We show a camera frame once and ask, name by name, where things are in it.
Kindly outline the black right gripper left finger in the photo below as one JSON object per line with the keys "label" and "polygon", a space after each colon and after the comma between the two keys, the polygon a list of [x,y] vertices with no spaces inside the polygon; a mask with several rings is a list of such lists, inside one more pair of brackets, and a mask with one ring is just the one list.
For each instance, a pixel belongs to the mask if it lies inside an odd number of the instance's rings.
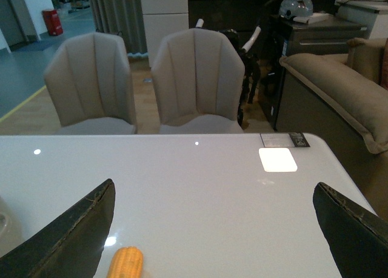
{"label": "black right gripper left finger", "polygon": [[93,277],[114,208],[115,184],[107,179],[1,257],[1,277]]}

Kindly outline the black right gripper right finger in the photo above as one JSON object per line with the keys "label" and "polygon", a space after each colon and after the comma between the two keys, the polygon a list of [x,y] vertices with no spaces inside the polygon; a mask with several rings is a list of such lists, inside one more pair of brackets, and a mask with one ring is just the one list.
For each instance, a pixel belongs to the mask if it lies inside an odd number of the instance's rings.
{"label": "black right gripper right finger", "polygon": [[387,277],[386,221],[323,182],[313,205],[342,277]]}

